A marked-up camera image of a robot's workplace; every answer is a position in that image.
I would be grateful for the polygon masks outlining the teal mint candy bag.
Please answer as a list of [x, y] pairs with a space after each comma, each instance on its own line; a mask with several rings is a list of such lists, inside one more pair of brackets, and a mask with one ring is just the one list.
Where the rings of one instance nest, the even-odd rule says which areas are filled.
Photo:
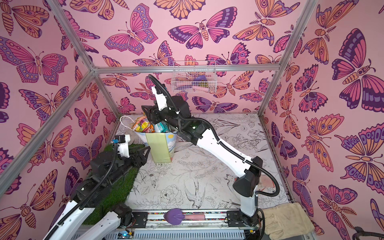
[[171, 132], [168, 124], [163, 123], [163, 122], [154, 124], [154, 130], [156, 133], [170, 133]]

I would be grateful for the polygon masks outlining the white paper bag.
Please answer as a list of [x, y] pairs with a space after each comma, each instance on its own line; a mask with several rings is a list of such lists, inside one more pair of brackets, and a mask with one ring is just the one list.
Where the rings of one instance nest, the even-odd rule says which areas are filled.
[[120, 117], [120, 123], [133, 134], [140, 143], [151, 148], [153, 161], [158, 164], [170, 163], [173, 160], [174, 151], [177, 143], [177, 134], [170, 133], [138, 133], [133, 131], [132, 126], [136, 119], [129, 116]]

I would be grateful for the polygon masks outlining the orange Fox's fruits bag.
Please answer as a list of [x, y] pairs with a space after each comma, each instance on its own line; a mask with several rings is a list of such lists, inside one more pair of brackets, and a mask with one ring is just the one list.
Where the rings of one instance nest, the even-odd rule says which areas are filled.
[[146, 116], [142, 116], [136, 119], [136, 122], [132, 126], [133, 131], [138, 133], [154, 133], [154, 126], [149, 122]]

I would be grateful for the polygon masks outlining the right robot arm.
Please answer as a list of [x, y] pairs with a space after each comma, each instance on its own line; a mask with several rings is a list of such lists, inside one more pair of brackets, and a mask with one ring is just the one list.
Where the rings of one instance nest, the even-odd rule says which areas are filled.
[[263, 168], [263, 160], [247, 156], [219, 137], [213, 125], [202, 118], [192, 117], [188, 103], [181, 96], [171, 96], [165, 85], [153, 75], [147, 80], [155, 95], [153, 106], [142, 106], [152, 125], [167, 124], [184, 141], [198, 146], [222, 161], [237, 176], [233, 188], [240, 195], [240, 218], [246, 227], [266, 228], [265, 214], [258, 197], [276, 197], [280, 186], [276, 178]]

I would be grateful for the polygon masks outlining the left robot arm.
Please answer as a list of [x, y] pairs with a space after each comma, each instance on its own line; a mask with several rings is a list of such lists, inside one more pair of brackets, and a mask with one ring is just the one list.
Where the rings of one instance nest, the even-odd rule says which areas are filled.
[[151, 147], [139, 145], [131, 150], [129, 142], [129, 135], [117, 135], [112, 140], [112, 151], [101, 152], [91, 160], [91, 173], [71, 194], [71, 200], [46, 234], [46, 240], [71, 240], [118, 182], [131, 169], [147, 163]]

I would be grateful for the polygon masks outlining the purple tool in basket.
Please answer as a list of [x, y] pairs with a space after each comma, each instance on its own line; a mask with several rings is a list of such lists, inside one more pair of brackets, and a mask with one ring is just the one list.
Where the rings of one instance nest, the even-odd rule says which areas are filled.
[[198, 76], [198, 77], [196, 77], [194, 80], [193, 80], [193, 82], [206, 82], [207, 81], [207, 78], [206, 78], [206, 76], [205, 75], [200, 75], [200, 76]]

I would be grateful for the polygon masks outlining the green artificial grass mat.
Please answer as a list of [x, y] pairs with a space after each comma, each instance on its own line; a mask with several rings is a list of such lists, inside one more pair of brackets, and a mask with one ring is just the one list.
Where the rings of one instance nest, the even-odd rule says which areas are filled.
[[[133, 144], [129, 146], [129, 151], [135, 147], [143, 148], [146, 146]], [[88, 182], [84, 185], [84, 189], [90, 187], [93, 190], [108, 169], [112, 169], [104, 182], [81, 205], [81, 210], [94, 209], [83, 222], [84, 225], [96, 224], [113, 207], [126, 201], [140, 169], [134, 168], [129, 158], [130, 156], [124, 157], [119, 153], [116, 154], [113, 146], [109, 145], [104, 152], [91, 161], [92, 171], [91, 175], [87, 177]]]

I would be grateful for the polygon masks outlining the red coated garden glove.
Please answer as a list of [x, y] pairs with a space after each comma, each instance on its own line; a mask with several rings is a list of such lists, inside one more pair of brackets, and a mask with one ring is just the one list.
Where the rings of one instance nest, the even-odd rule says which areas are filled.
[[266, 175], [262, 174], [260, 177], [260, 181], [257, 187], [257, 191], [273, 193], [275, 191], [274, 182]]

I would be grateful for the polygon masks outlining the beige leather glove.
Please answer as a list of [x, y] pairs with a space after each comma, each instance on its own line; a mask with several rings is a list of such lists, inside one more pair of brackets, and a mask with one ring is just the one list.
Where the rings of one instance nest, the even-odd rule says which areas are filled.
[[306, 235], [315, 230], [309, 216], [299, 203], [285, 203], [263, 210], [265, 234], [272, 240]]

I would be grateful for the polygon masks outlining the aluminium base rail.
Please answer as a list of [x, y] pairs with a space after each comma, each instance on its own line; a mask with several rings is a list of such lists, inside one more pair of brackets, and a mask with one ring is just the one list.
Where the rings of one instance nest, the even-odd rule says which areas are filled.
[[237, 209], [183, 210], [179, 225], [165, 219], [165, 210], [133, 211], [131, 223], [124, 227], [116, 214], [107, 214], [93, 226], [56, 233], [54, 240], [260, 240], [261, 223], [250, 227]]

